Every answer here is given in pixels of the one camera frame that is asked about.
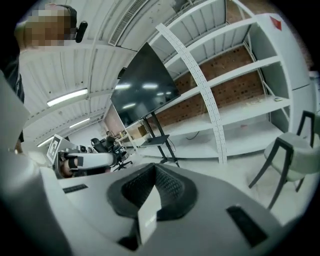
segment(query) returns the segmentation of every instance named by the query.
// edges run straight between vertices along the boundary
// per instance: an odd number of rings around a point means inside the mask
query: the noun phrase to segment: air vent
[[[116,46],[126,27],[129,25],[130,21],[139,12],[139,10],[148,2],[148,0],[135,0],[133,4],[129,7],[126,13],[122,16],[112,36],[109,40],[109,44]]]

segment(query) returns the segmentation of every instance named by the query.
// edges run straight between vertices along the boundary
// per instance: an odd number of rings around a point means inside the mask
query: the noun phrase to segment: black chair leg
[[[263,167],[261,168],[261,170],[259,171],[259,173],[257,174],[257,176],[255,176],[255,178],[253,179],[253,181],[251,181],[249,188],[251,189],[256,183],[257,181],[261,178],[261,176],[265,173],[265,171],[268,169],[268,167],[271,165],[272,160],[274,159],[277,151],[278,151],[279,146],[274,144],[273,148],[271,149],[271,152],[268,156],[268,158],[266,159]]]
[[[289,171],[289,166],[290,166],[290,161],[291,161],[291,153],[287,152],[285,154],[285,160],[284,160],[283,170],[281,172],[279,184],[278,184],[278,186],[275,190],[275,193],[273,195],[273,198],[271,199],[271,202],[268,206],[269,210],[271,210],[272,206],[274,206],[276,200],[278,199],[278,196],[280,195],[280,192],[281,192],[284,184],[286,183],[287,175],[288,175],[288,171]]]
[[[295,188],[295,192],[298,192],[299,189],[301,188],[302,183],[304,182],[305,178],[300,179],[298,186]]]

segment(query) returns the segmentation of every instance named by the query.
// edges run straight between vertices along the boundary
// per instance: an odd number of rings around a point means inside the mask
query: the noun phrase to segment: cable
[[[175,144],[169,138],[168,138],[168,140],[172,143],[172,146],[174,147],[174,150],[173,150],[170,143],[169,143],[169,146],[172,149],[172,152],[176,152],[177,150],[176,150]]]
[[[200,132],[200,131],[198,131],[194,137],[192,137],[192,138],[186,138],[186,139],[189,140],[189,141],[193,140],[195,137],[197,137],[197,135],[199,134],[199,132]]]

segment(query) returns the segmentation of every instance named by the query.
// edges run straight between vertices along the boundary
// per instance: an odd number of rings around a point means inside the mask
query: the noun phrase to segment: monitor
[[[124,71],[111,101],[128,127],[179,96],[165,65],[146,43]]]

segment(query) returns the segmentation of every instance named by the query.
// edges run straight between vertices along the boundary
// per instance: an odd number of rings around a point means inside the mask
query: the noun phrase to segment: black cushion
[[[118,215],[135,219],[154,186],[162,207],[157,212],[158,221],[183,217],[197,201],[193,181],[154,163],[115,181],[107,191],[108,201]]]
[[[98,153],[108,153],[109,151],[101,144],[97,138],[91,139],[91,145]]]

